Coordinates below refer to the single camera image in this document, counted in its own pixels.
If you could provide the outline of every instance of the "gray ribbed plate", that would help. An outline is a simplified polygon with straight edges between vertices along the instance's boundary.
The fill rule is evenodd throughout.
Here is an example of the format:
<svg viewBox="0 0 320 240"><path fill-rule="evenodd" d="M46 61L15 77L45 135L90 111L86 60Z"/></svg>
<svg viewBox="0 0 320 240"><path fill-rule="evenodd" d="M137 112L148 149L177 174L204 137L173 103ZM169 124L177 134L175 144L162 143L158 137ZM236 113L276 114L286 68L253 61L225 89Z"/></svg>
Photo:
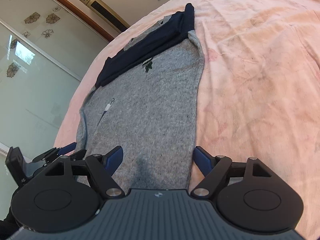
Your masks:
<svg viewBox="0 0 320 240"><path fill-rule="evenodd" d="M133 189L119 200L109 200L87 224L56 234L20 229L14 240L302 240L295 231L254 235L227 224L210 202L195 200L185 190Z"/></svg>

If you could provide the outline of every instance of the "pink bed sheet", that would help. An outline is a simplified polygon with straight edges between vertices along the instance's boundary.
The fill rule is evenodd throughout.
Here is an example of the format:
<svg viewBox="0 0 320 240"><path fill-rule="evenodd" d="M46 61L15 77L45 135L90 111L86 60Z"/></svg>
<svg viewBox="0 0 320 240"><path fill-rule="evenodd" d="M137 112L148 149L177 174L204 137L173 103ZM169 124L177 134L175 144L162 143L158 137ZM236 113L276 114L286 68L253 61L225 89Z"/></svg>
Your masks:
<svg viewBox="0 0 320 240"><path fill-rule="evenodd" d="M256 156L304 202L296 230L320 236L320 0L170 0L106 46L76 90L55 146L76 139L79 108L107 57L157 20L195 7L205 54L196 144L245 162ZM194 165L190 189L202 174Z"/></svg>

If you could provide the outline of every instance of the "black circular motor housing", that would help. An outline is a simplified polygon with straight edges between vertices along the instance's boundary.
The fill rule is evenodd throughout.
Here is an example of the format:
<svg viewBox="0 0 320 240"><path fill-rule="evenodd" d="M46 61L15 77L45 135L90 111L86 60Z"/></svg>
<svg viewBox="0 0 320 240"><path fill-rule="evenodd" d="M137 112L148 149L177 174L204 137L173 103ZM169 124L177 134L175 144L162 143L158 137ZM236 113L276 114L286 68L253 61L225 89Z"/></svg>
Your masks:
<svg viewBox="0 0 320 240"><path fill-rule="evenodd" d="M39 173L11 201L16 221L42 233L76 228L92 218L100 205L93 189L73 180L71 167L68 173L63 172L63 162L52 165L62 165L62 174L52 176L49 166L49 172Z"/></svg>
<svg viewBox="0 0 320 240"><path fill-rule="evenodd" d="M220 191L220 213L234 225L256 232L295 228L303 212L300 196L278 176L245 176Z"/></svg>

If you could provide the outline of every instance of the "metal pivot bolt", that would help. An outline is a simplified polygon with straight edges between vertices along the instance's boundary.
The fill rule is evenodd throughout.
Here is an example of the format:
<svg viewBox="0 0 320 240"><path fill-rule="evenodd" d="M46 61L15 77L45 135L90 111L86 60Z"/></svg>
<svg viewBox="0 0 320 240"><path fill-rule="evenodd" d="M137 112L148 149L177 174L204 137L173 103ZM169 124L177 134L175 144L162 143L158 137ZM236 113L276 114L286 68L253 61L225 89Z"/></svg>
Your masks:
<svg viewBox="0 0 320 240"><path fill-rule="evenodd" d="M106 194L110 197L117 197L119 195L121 195L121 190L118 188L110 188L106 191Z"/></svg>
<svg viewBox="0 0 320 240"><path fill-rule="evenodd" d="M209 190L205 189L205 188L197 188L193 191L194 194L196 194L199 197L204 197L207 196L209 194Z"/></svg>

